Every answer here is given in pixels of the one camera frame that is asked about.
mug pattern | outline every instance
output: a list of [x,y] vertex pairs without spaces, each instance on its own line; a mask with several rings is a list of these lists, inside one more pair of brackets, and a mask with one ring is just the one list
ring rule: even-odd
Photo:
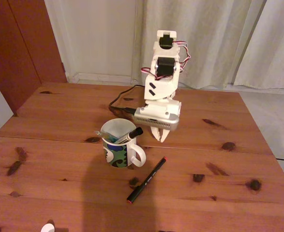
[[108,162],[108,156],[113,155],[113,159],[109,162],[110,165],[116,168],[124,168],[128,166],[128,153],[127,145],[113,146],[103,141],[106,161]]

curtain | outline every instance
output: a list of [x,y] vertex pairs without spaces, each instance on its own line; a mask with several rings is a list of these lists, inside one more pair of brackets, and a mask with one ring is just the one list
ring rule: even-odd
[[234,85],[284,88],[284,0],[267,0]]
[[[179,81],[193,88],[224,87],[251,0],[137,1],[132,81],[143,84],[157,30],[175,30],[188,42],[191,60]],[[185,52],[181,50],[181,59]]]

mug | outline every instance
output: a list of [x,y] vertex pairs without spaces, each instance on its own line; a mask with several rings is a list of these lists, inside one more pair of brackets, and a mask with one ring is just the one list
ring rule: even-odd
[[[129,120],[116,118],[106,122],[101,131],[108,132],[118,138],[133,131],[136,128],[134,123]],[[103,139],[103,149],[105,151],[106,161],[113,167],[124,168],[132,163],[141,167],[146,161],[144,150],[136,145],[136,138],[124,144],[113,144],[106,139]],[[136,158],[136,153],[139,154],[141,161]]]

mug handle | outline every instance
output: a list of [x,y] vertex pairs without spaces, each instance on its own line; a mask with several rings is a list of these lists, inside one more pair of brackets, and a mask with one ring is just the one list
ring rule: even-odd
[[130,144],[130,147],[138,153],[138,155],[141,158],[141,161],[139,161],[135,156],[132,156],[130,158],[131,162],[136,166],[136,167],[142,167],[146,161],[146,155],[145,151],[138,145],[136,144]]

marker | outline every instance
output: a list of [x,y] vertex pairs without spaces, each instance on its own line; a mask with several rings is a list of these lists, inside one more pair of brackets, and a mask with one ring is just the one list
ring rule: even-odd
[[167,158],[164,156],[160,162],[156,165],[156,167],[151,171],[151,173],[147,176],[146,180],[144,182],[136,187],[136,189],[133,190],[133,192],[130,194],[130,196],[127,198],[127,202],[132,204],[135,199],[138,197],[138,195],[143,191],[145,186],[149,183],[149,181],[153,178],[153,176],[156,174],[156,172],[161,168],[161,166],[167,161]]
[[120,139],[118,139],[116,142],[114,142],[114,144],[125,144],[125,143],[131,141],[132,139],[134,139],[135,137],[137,137],[138,135],[141,135],[142,133],[143,133],[142,128],[138,127],[136,129],[134,129],[133,131],[122,136]]

